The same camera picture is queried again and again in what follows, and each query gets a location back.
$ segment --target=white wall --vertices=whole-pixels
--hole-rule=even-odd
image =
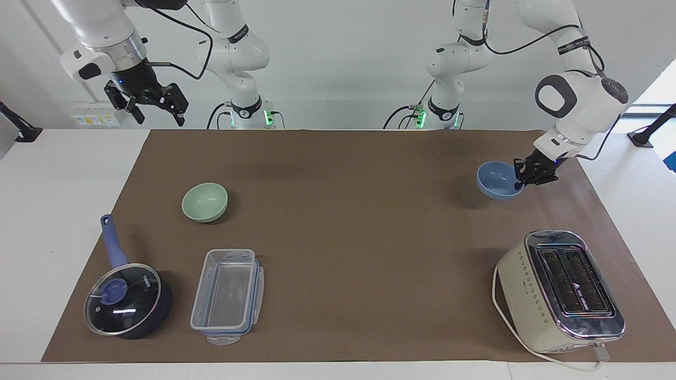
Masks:
[[[674,104],[676,103],[676,61],[648,87],[646,92],[636,100],[638,104]]]
[[[21,2],[31,6],[60,49],[76,42],[74,33],[49,0],[8,1],[12,6],[0,12],[0,95],[36,125],[69,127],[66,115],[72,102],[91,98],[63,73],[57,51],[22,11]],[[191,0],[203,13],[200,3]],[[632,100],[676,57],[673,0],[575,3],[594,46],[606,60],[607,74],[627,87]],[[417,102],[431,81],[425,71],[426,57],[436,46],[457,39],[451,5],[451,0],[241,2],[251,30],[268,43],[272,54],[269,67],[253,75],[262,94],[296,128],[380,128],[392,110]],[[128,9],[127,14],[150,40],[151,60],[199,70],[193,52],[203,39],[200,34],[146,9]],[[187,9],[172,15],[197,24]],[[493,2],[489,26],[496,49],[516,47],[538,36],[519,22],[514,0]],[[4,62],[6,56],[14,58]],[[462,103],[465,126],[549,127],[552,121],[534,104],[533,92],[540,79],[559,70],[556,47],[546,40],[467,74]],[[156,71],[161,83],[177,82],[191,102],[186,128],[203,128],[211,108],[228,97],[211,74],[195,82],[170,68]],[[91,81],[100,100],[106,99],[101,89],[104,82],[103,78]],[[168,114],[149,108],[144,112],[143,128],[175,127]]]
[[[17,136],[14,126],[7,119],[0,118],[0,160],[5,157]]]

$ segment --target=clear plastic container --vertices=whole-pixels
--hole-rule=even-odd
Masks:
[[[263,268],[251,250],[211,250],[204,258],[190,326],[209,343],[239,341],[258,321]]]

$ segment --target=saucepan handle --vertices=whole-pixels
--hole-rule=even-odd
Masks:
[[[118,232],[115,229],[112,215],[106,214],[101,217],[101,228],[103,229],[103,241],[105,242],[105,250],[108,251],[110,265],[113,268],[117,268],[118,266],[129,264],[129,260],[124,255],[122,247],[120,247]]]

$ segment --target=blue saucepan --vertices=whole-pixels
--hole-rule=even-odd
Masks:
[[[157,329],[169,314],[172,291],[145,264],[130,264],[124,255],[113,217],[101,217],[103,240],[113,269],[92,287],[84,303],[84,319],[100,335],[138,339]]]

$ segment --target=wall outlet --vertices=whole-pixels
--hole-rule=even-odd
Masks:
[[[87,108],[85,110],[74,110],[70,115],[76,126],[121,126],[126,118],[126,113],[122,110],[108,108]]]

